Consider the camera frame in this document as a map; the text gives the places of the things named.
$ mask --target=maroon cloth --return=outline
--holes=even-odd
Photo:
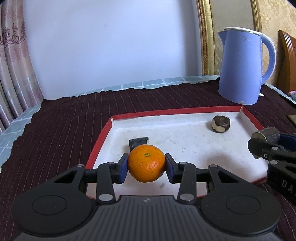
[[[296,109],[277,92],[263,86],[258,103],[246,106],[264,126],[280,132],[296,132],[287,114]],[[44,100],[41,109],[13,144],[10,158],[0,173],[0,241],[18,234],[10,208],[21,193],[53,178],[76,164],[86,164],[100,131],[113,115],[190,107],[236,105],[218,94],[218,81],[184,83],[158,89],[127,89]],[[295,240],[296,207],[272,191],[283,207],[276,229],[286,241]]]

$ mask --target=kettle lid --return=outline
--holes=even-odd
[[[243,31],[243,32],[247,32],[247,33],[250,33],[250,34],[256,34],[256,35],[262,36],[262,33],[251,30],[251,29],[248,29],[248,28],[228,27],[228,28],[225,28],[224,30],[238,30],[238,31]]]

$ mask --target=floral curtain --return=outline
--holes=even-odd
[[[30,60],[26,41],[23,0],[0,5],[0,133],[43,95]]]

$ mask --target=orange fruit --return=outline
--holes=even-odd
[[[155,146],[139,145],[128,156],[128,171],[139,182],[153,182],[165,171],[165,155]]]

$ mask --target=tray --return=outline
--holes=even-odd
[[[230,118],[225,133],[212,130],[216,115]],[[170,153],[176,162],[193,163],[197,168],[216,164],[245,179],[260,184],[265,181],[268,162],[255,159],[247,148],[253,132],[263,126],[244,106],[201,107],[160,110],[116,115],[109,119],[91,152],[86,168],[97,168],[105,162],[118,162],[129,153],[128,141],[149,137],[149,143]],[[180,184],[170,184],[166,173],[151,183],[136,181],[129,173],[124,184],[114,184],[116,198],[120,195],[174,195]],[[89,183],[87,195],[95,197],[96,185]],[[197,196],[207,194],[205,183],[197,183]]]

